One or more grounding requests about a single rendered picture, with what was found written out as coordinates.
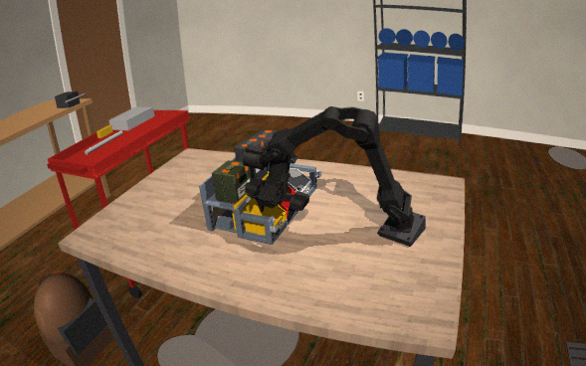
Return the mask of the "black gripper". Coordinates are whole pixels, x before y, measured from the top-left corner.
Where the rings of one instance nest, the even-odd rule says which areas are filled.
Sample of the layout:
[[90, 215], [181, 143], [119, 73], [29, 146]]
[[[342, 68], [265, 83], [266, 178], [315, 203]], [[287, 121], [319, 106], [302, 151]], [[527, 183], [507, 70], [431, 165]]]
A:
[[[296, 191], [295, 194], [291, 194], [291, 193], [287, 192], [289, 189], [288, 182], [289, 182], [290, 176], [291, 176], [291, 174], [289, 173], [289, 175], [285, 176], [285, 177], [276, 177], [276, 176], [271, 175], [269, 172], [269, 176], [267, 177], [267, 179], [270, 180], [270, 183], [272, 183], [272, 184], [276, 184], [276, 182], [280, 182], [282, 184], [283, 189], [284, 189], [285, 199], [290, 200], [287, 222], [291, 219], [291, 217], [294, 213], [293, 210], [302, 211], [304, 209], [304, 207], [309, 202], [308, 194], [305, 194], [305, 193], [302, 193], [299, 191]], [[264, 184], [265, 184], [265, 180], [254, 177], [249, 183], [246, 184], [246, 187], [245, 187], [245, 192], [256, 199], [261, 213], [264, 212], [265, 206], [261, 206], [259, 204], [258, 194], [260, 193], [261, 189], [264, 187]], [[288, 187], [287, 187], [287, 185], [288, 185]]]

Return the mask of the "yellow bin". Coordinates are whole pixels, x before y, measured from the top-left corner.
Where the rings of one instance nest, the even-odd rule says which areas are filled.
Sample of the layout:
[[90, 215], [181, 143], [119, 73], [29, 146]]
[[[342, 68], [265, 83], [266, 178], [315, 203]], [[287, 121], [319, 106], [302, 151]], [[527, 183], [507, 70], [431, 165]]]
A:
[[[250, 214], [255, 214], [255, 215], [260, 215], [260, 216], [266, 216], [266, 217], [275, 217], [275, 222], [274, 222], [274, 227], [279, 224], [279, 227], [283, 224], [283, 222], [287, 219], [287, 213], [286, 211], [279, 205], [275, 206], [274, 208], [269, 208], [269, 207], [264, 207], [264, 212], [260, 213], [258, 204], [255, 200], [255, 198], [252, 198], [243, 208], [243, 212], [244, 213], [250, 213]], [[233, 214], [233, 220], [234, 220], [234, 227], [236, 230], [236, 224], [235, 224], [235, 217], [234, 217], [234, 211], [232, 211]], [[264, 229], [264, 225], [262, 224], [257, 224], [257, 223], [251, 223], [251, 222], [245, 222], [245, 229], [247, 232], [252, 232], [252, 233], [257, 233], [257, 234], [261, 234], [264, 235], [265, 234], [265, 229]]]

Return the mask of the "red open bin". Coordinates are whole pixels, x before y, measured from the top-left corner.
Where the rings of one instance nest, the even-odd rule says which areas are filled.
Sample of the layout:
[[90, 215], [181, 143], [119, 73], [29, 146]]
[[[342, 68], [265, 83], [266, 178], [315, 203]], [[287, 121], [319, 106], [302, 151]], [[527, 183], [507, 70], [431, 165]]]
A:
[[[291, 193], [291, 194], [295, 194], [295, 193], [296, 193], [296, 191], [295, 191], [295, 190], [293, 190], [293, 189], [292, 189], [290, 186], [289, 186], [289, 189], [288, 189], [288, 191], [287, 191], [287, 192], [288, 192], [288, 193]], [[289, 213], [289, 209], [288, 209], [288, 207], [290, 206], [290, 200], [284, 199], [284, 200], [283, 200], [283, 202], [282, 202], [282, 204], [281, 204], [281, 205], [279, 205], [279, 206], [281, 206], [281, 207], [282, 207], [282, 208], [283, 208], [283, 209], [286, 211], [286, 213], [287, 213], [287, 218], [288, 218], [288, 213]]]

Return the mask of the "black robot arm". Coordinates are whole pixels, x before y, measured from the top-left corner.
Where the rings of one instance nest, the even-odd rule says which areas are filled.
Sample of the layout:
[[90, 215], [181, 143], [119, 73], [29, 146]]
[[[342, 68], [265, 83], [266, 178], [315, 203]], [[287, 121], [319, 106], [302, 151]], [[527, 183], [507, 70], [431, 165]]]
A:
[[[341, 121], [338, 121], [339, 119]], [[353, 125], [342, 122], [345, 119], [354, 119]], [[357, 107], [330, 106], [294, 128], [275, 132], [266, 148], [248, 144], [245, 148], [243, 165], [264, 170], [270, 164], [271, 175], [288, 176], [290, 163], [295, 164], [297, 161], [297, 156], [293, 153], [294, 149], [329, 129], [335, 130], [346, 138], [354, 139], [357, 145], [365, 150], [379, 184], [376, 199], [380, 209], [382, 208], [389, 216], [390, 231], [409, 233], [415, 219], [410, 207], [412, 195], [403, 190], [401, 184], [393, 177], [380, 142], [378, 118], [374, 111]], [[274, 208], [281, 205], [284, 198], [282, 184], [280, 182], [272, 184], [266, 179], [258, 195], [260, 205]]]

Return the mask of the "yellow flat bar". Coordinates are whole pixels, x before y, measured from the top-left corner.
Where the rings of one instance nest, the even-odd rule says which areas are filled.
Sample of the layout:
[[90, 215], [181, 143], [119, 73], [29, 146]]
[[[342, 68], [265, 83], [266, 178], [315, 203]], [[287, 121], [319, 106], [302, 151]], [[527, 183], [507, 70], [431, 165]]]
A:
[[[269, 173], [262, 179], [265, 180], [267, 179], [267, 177], [269, 176]], [[249, 196], [249, 194], [246, 194], [240, 201], [238, 201], [235, 205], [234, 205], [234, 209], [237, 209], [237, 207]]]

